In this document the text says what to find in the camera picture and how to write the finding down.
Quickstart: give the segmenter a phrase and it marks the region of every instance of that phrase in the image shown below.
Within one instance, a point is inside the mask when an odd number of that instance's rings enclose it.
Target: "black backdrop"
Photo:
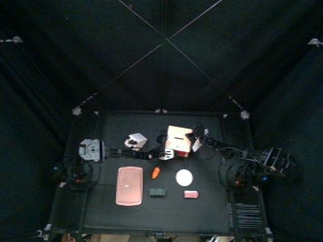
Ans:
[[[17,1],[0,3],[0,239],[46,223],[47,179],[70,110],[250,112],[254,146],[294,154],[300,177],[273,181],[268,220],[320,240],[321,1]]]

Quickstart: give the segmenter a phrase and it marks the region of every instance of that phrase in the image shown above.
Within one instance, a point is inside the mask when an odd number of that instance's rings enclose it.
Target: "cable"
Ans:
[[[121,77],[121,75],[138,63],[141,62],[141,60],[161,46],[161,44],[158,44],[122,72],[121,74],[114,78],[112,79],[104,86],[102,88],[100,88],[100,90],[92,94],[77,106],[75,108],[78,108],[79,106],[82,106],[97,94],[98,92],[105,89],[105,87],[116,80]]]
[[[198,15],[197,17],[184,26],[181,27],[176,32],[174,34],[170,36],[174,37],[222,0],[218,0],[206,10],[204,10]]]

